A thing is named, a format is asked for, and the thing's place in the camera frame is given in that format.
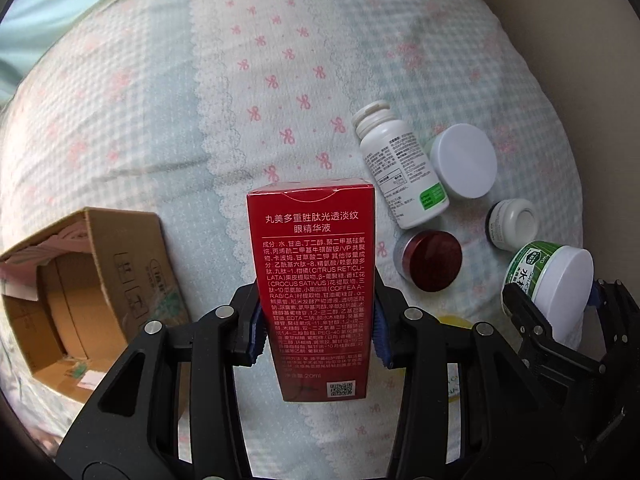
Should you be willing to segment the green label jar white lid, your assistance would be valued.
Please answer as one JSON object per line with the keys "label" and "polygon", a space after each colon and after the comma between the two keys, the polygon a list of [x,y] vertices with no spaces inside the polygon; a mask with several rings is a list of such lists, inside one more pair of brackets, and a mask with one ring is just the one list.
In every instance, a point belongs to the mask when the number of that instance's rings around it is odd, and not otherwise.
{"label": "green label jar white lid", "polygon": [[593,273],[587,249],[535,240],[512,258],[503,284],[523,289],[551,325],[553,339],[563,342],[582,319]]}

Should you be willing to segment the yellow tape roll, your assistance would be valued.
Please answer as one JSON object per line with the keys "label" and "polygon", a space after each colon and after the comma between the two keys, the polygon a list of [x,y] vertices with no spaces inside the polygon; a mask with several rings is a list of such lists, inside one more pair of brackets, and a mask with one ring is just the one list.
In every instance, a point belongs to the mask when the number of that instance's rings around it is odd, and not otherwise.
{"label": "yellow tape roll", "polygon": [[470,330],[473,327],[473,323],[466,320],[465,318],[460,318],[460,316],[452,315],[452,314],[440,314],[437,315],[436,318],[442,324],[465,328],[466,330]]}

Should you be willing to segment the small white black jar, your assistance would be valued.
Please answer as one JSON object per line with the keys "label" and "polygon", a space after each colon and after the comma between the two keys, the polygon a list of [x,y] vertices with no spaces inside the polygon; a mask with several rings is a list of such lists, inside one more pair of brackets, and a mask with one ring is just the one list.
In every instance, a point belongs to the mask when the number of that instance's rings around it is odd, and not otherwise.
{"label": "small white black jar", "polygon": [[489,209],[485,220],[489,243],[506,252],[517,252],[536,240],[538,230],[536,207],[525,198],[500,200]]}

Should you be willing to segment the red lid silver jar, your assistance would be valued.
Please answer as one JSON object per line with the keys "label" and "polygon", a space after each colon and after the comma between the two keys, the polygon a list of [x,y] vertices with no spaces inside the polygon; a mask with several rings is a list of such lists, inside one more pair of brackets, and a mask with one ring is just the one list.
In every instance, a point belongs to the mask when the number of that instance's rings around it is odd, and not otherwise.
{"label": "red lid silver jar", "polygon": [[396,271],[404,280],[424,292],[441,292],[457,278],[463,255],[452,234],[422,230],[402,234],[393,258]]}

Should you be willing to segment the pale green jar white lid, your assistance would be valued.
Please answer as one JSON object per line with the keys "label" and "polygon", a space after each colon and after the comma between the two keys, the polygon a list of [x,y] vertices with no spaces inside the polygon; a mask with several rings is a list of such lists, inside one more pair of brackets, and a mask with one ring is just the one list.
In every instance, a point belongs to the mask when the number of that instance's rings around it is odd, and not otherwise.
{"label": "pale green jar white lid", "polygon": [[469,124],[455,124],[436,136],[430,161],[447,193],[476,200],[496,182],[498,160],[486,133]]}

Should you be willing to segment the white pill bottle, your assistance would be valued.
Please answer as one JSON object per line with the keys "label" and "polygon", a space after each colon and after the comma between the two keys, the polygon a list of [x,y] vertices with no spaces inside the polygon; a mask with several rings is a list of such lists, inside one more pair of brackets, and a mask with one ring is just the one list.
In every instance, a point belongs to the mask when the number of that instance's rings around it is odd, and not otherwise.
{"label": "white pill bottle", "polygon": [[397,225],[411,230],[442,214],[447,192],[408,122],[385,101],[375,101],[352,116],[371,176]]}

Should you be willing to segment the red cosmetics carton box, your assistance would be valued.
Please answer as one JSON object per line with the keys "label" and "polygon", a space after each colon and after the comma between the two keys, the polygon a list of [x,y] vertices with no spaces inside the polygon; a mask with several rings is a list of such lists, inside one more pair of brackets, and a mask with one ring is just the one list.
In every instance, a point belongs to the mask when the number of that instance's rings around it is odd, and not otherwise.
{"label": "red cosmetics carton box", "polygon": [[284,182],[247,195],[257,287],[286,402],[367,394],[375,282],[375,188]]}

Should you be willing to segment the brown cardboard box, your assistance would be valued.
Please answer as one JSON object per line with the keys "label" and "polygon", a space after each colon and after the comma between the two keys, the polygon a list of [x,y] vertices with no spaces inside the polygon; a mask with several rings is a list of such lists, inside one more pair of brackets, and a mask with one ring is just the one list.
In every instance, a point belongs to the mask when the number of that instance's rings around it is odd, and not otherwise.
{"label": "brown cardboard box", "polygon": [[190,321],[152,212],[52,223],[2,254],[1,298],[32,377],[80,403],[146,322]]}

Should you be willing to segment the light blue curtain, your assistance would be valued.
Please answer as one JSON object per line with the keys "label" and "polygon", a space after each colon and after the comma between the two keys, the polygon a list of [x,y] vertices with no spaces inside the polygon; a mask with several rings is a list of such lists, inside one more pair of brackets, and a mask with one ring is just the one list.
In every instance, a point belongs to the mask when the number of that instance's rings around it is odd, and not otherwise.
{"label": "light blue curtain", "polygon": [[1,20],[1,103],[81,14],[100,0],[13,0]]}

